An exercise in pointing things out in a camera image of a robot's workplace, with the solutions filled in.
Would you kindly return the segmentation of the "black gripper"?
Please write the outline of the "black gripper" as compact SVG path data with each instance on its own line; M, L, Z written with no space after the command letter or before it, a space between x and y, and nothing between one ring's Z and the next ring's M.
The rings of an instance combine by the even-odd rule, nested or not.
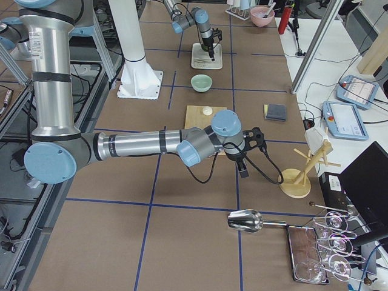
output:
M214 39L212 37L202 38L201 48L205 52L208 52L209 58L211 59L211 61L215 60L215 55L214 55L214 51L213 51L213 43L214 43Z
M243 160L243 154L242 154L244 147L245 147L244 142L240 144L227 142L224 144L224 152L226 156L232 161L237 161L238 159L242 159L237 161L236 165L237 165L240 177L247 178L249 177L249 173L248 173L248 169L245 164L245 161Z

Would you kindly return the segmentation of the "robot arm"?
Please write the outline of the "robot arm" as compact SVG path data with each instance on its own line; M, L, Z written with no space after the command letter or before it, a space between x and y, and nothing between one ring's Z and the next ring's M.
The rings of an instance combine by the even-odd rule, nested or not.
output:
M78 170L107 158L143 157L158 154L178 156L190 167L223 151L246 177L245 160L249 151L237 114L221 110L204 129L107 135L93 133L96 121L85 113L79 129L73 109L70 63L70 33L90 10L93 1L15 1L19 17L27 27L32 55L32 83L35 94L37 126L32 131L32 145L24 155L28 174L45 184L60 184L74 177ZM153 70L146 60L135 1L108 1L119 44L124 70L120 98L156 100L163 72ZM184 15L181 1L163 1L175 32L195 26L203 40L205 52L214 61L214 38L222 40L221 31L211 27L206 10L194 7Z
M188 10L181 1L166 0L163 4L170 15L175 33L182 33L195 25L202 39L201 48L209 54L211 61L214 61L214 29L211 28L207 11L200 7Z

